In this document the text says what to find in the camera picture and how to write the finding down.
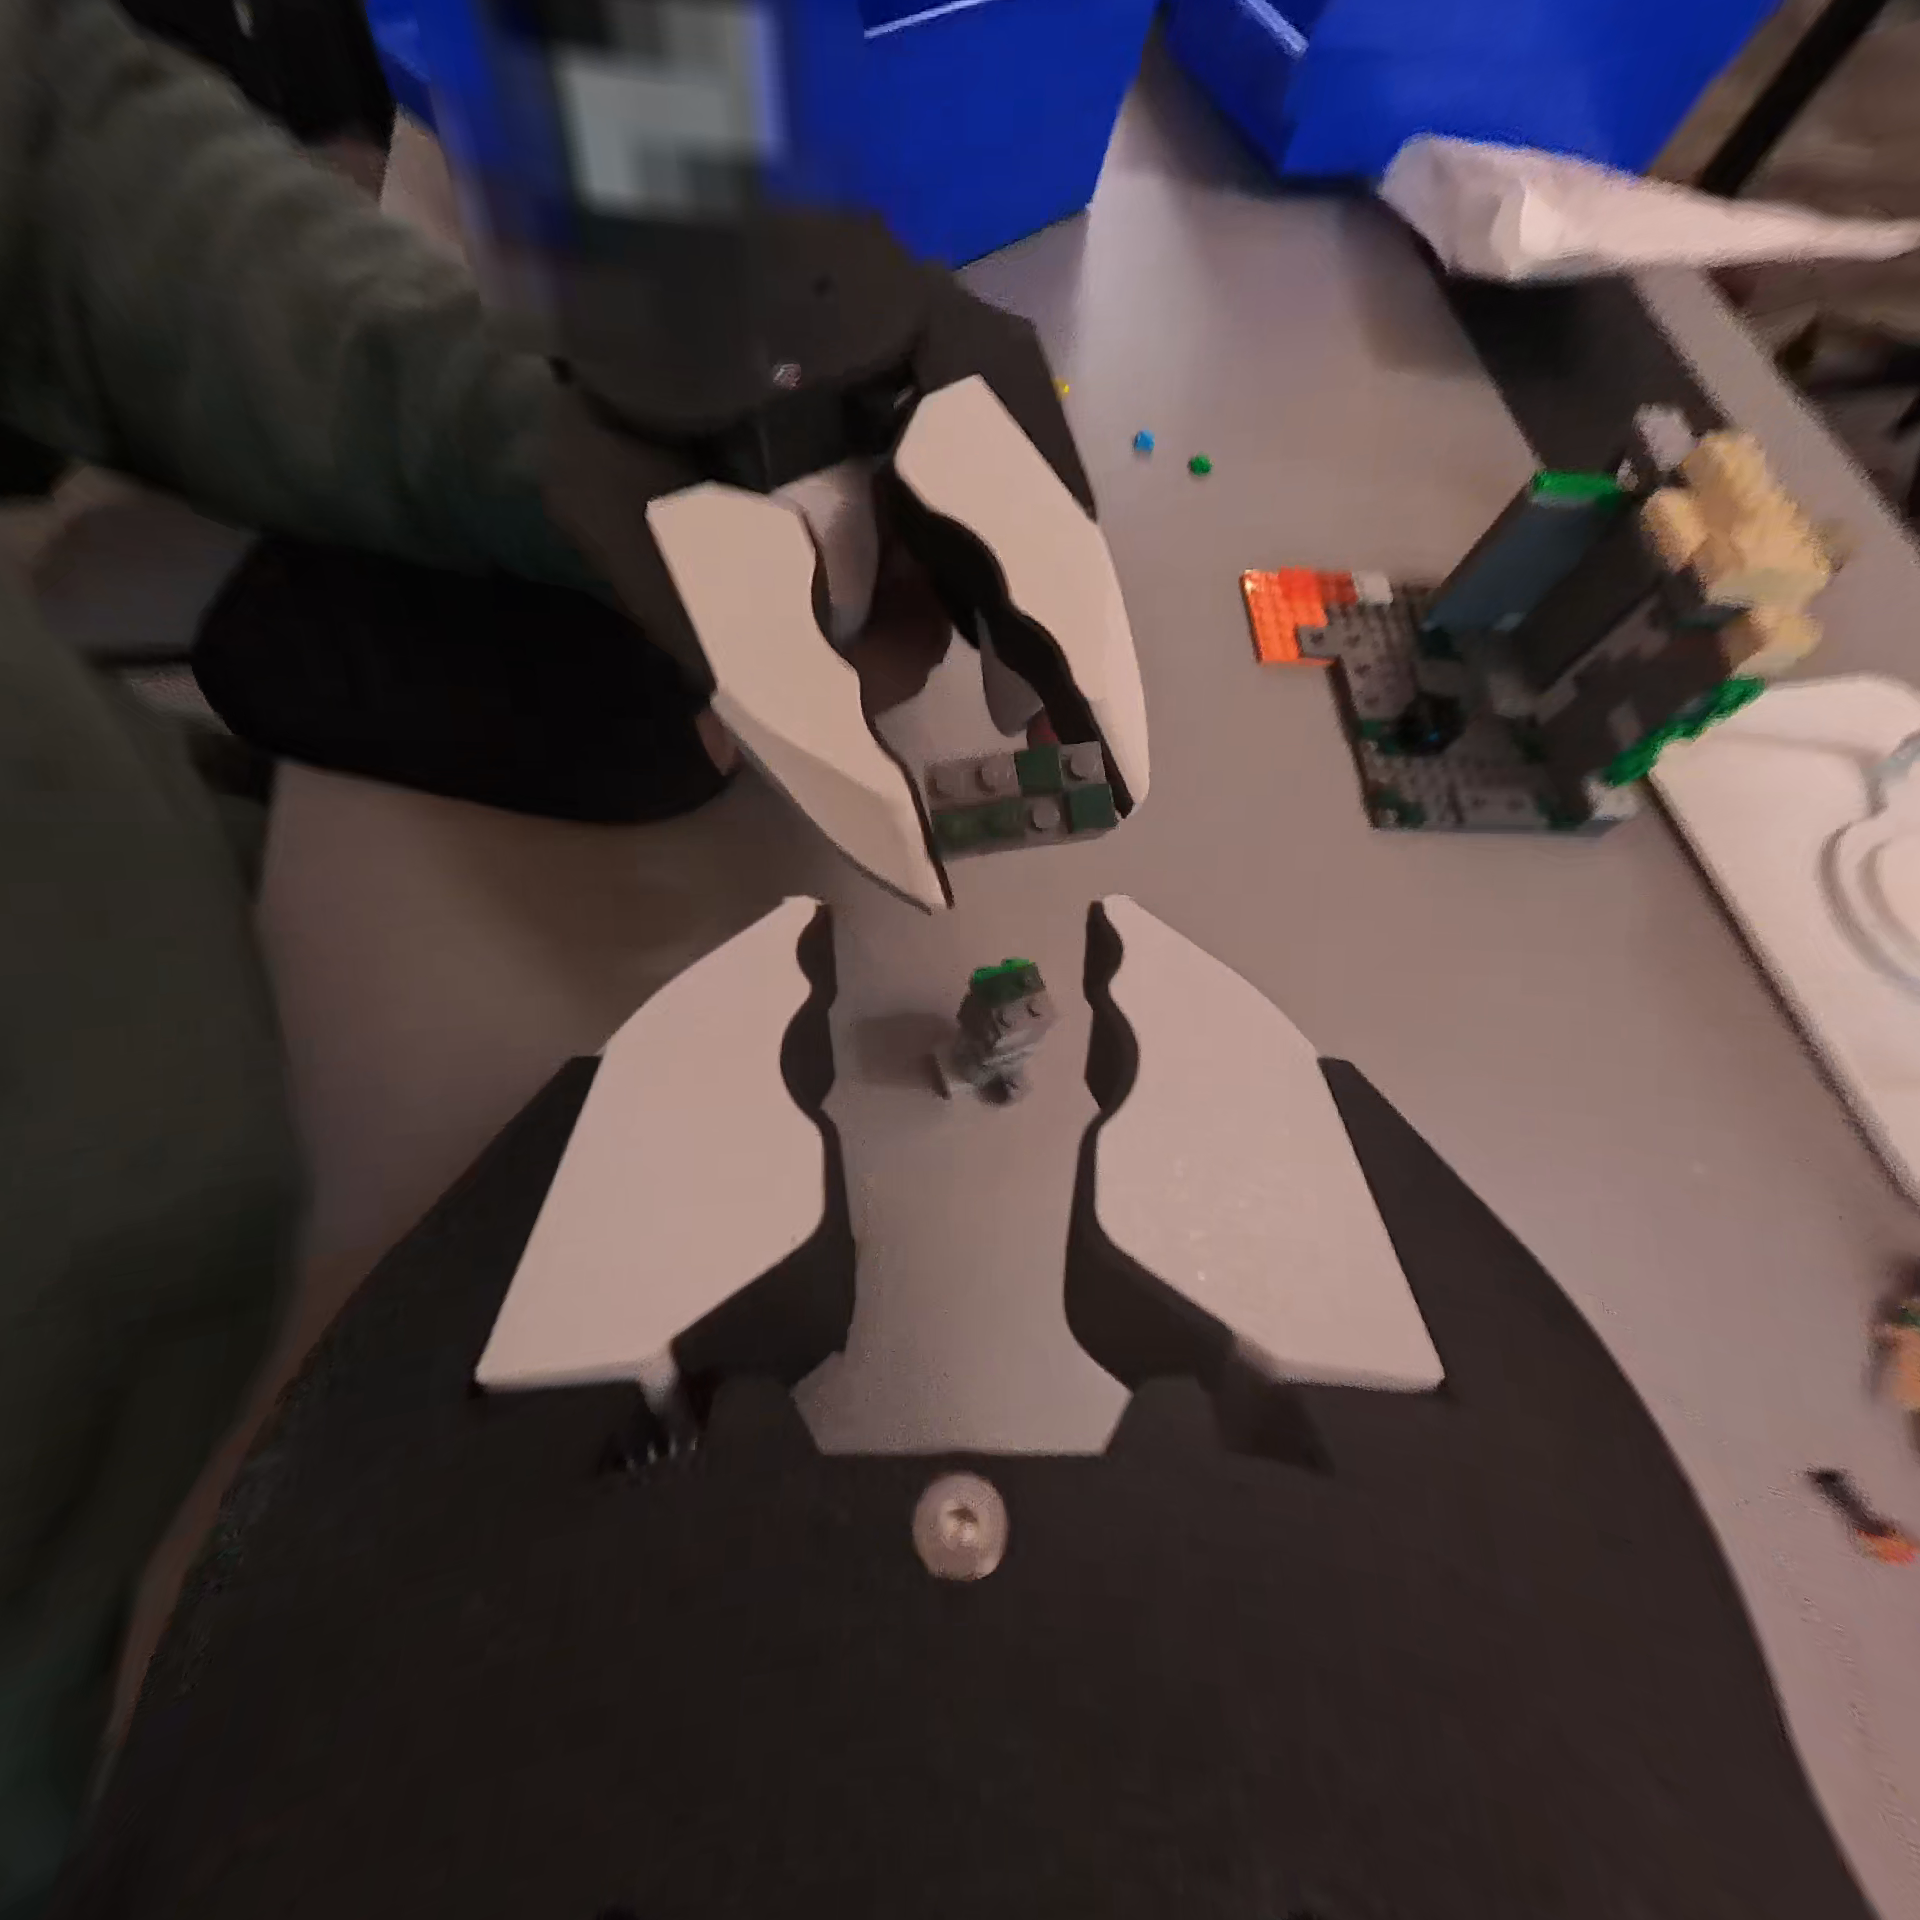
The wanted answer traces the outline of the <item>orange brick plate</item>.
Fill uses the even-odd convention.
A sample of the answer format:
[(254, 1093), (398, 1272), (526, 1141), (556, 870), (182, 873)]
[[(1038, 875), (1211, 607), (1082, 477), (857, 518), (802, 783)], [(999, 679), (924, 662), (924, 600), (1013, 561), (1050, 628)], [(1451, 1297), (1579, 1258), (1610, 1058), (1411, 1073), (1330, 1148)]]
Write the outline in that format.
[(1244, 569), (1238, 591), (1253, 659), (1295, 666), (1316, 659), (1307, 635), (1325, 634), (1334, 613), (1384, 607), (1393, 597), (1381, 571), (1330, 571), (1301, 565)]

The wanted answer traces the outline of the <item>grey green brick tower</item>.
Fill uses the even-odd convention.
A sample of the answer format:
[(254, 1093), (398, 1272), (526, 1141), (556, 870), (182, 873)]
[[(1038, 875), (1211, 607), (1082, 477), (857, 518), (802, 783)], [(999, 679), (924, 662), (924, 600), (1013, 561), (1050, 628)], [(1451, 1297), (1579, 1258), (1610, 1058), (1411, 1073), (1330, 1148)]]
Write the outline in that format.
[(1752, 433), (1645, 403), (1611, 467), (1535, 470), (1441, 582), (1331, 577), (1299, 648), (1371, 827), (1598, 835), (1820, 646), (1843, 558)]

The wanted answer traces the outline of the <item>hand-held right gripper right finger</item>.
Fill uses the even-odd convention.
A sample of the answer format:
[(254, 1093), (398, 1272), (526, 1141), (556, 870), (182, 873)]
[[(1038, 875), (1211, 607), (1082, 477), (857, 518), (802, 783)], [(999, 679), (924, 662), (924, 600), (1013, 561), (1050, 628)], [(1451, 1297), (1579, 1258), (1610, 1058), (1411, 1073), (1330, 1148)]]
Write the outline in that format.
[(1305, 1033), (1123, 894), (1087, 907), (1082, 990), (1093, 1116), (1074, 1167), (1076, 1343), (1127, 1387), (1440, 1387)]

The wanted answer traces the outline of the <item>grey white brick column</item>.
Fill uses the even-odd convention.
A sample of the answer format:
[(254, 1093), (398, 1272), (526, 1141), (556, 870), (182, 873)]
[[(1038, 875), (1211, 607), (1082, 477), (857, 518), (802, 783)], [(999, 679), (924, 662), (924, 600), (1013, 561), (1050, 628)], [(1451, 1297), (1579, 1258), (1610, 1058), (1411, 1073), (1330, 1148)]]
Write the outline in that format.
[(1029, 1065), (1057, 1019), (1043, 980), (1043, 995), (1002, 1006), (984, 1006), (964, 997), (953, 1031), (932, 1053), (934, 1083), (943, 1097), (972, 1093), (1012, 1103), (1025, 1095)]

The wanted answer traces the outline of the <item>white lamp base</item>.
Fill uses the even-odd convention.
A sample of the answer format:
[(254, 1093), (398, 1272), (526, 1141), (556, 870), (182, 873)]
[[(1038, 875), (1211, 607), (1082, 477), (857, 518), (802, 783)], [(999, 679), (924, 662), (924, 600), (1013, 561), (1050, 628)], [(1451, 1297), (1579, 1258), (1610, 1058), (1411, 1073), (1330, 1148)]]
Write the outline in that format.
[(1772, 684), (1648, 781), (1904, 1198), (1917, 1198), (1912, 684)]

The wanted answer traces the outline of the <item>white crumpled bag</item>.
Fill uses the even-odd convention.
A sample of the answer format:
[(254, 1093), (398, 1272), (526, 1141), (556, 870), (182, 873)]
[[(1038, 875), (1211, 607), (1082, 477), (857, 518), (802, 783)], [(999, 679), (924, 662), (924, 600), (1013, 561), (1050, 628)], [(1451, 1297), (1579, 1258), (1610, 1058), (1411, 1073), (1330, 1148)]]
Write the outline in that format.
[(1579, 155), (1434, 134), (1402, 143), (1375, 198), (1445, 274), (1503, 286), (1887, 261), (1917, 246), (1916, 220), (1726, 200)]

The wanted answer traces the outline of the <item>blue plastic bin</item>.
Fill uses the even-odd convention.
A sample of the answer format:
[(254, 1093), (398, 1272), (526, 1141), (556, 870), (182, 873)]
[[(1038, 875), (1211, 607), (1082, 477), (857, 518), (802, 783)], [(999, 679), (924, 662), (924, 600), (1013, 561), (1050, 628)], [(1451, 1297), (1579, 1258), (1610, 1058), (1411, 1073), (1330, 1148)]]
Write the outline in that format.
[(1170, 1), (1164, 45), (1284, 179), (1377, 179), (1415, 136), (1642, 174), (1772, 1)]
[(498, 238), (751, 206), (965, 265), (1082, 212), (1149, 1), (366, 4), (398, 106)]

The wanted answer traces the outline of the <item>pile of colourful brick figures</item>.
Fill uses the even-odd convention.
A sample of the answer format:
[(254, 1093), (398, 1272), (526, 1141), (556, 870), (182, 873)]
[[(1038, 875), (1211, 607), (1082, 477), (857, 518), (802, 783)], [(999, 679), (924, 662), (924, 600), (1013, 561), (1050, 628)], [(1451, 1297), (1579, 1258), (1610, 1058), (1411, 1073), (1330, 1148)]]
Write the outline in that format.
[[(1884, 1284), (1859, 1325), (1861, 1403), (1916, 1456), (1917, 1441), (1917, 1262), (1906, 1260)], [(1916, 1529), (1871, 1500), (1848, 1467), (1811, 1466), (1808, 1490), (1832, 1513), (1859, 1558), (1891, 1569), (1916, 1567)]]

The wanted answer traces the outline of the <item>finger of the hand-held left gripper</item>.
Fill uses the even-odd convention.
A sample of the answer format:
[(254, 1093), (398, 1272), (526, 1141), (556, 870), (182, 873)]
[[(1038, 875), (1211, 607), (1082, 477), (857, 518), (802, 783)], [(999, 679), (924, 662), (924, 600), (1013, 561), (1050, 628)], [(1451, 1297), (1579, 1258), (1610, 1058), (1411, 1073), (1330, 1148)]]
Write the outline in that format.
[(973, 648), (994, 730), (1101, 750), (1120, 817), (1149, 787), (1139, 655), (1107, 540), (982, 376), (918, 399), (892, 452), (895, 529)]
[(746, 757), (876, 884), (947, 909), (918, 790), (816, 616), (821, 556), (804, 515), (706, 481), (660, 494), (643, 520), (712, 675), (709, 706)]

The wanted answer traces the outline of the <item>person's left forearm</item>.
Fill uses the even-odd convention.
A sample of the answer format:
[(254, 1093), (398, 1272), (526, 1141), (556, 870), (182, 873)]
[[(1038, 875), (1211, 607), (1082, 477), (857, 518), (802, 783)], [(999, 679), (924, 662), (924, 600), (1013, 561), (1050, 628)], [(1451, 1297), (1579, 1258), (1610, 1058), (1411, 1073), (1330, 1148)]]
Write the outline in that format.
[(115, 4), (3, 4), (2, 420), (203, 515), (612, 597), (467, 270)]

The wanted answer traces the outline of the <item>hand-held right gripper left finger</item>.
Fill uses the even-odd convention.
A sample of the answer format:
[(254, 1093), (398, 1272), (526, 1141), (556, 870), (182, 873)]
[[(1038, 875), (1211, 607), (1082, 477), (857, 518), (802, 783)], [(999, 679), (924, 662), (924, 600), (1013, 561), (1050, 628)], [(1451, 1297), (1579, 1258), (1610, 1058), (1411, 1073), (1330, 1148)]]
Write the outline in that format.
[(830, 907), (787, 896), (612, 1031), (478, 1356), (480, 1387), (795, 1384), (845, 1346), (836, 992)]

